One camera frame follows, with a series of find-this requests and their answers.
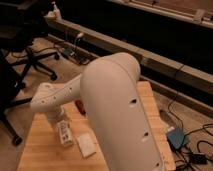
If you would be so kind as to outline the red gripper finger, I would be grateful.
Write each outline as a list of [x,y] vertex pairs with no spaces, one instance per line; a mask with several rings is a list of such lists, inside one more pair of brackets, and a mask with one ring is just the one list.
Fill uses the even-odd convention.
[[85,109],[84,109],[84,105],[83,105],[83,103],[82,103],[81,100],[76,100],[76,101],[75,101],[75,105],[76,105],[78,111],[79,111],[82,115],[86,115],[86,111],[85,111]]

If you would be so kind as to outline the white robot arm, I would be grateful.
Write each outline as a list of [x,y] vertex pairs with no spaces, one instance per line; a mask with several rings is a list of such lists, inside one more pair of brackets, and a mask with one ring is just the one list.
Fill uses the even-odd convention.
[[110,171],[166,171],[137,90],[139,74],[129,53],[100,57],[60,88],[40,84],[30,107],[47,113],[80,99]]

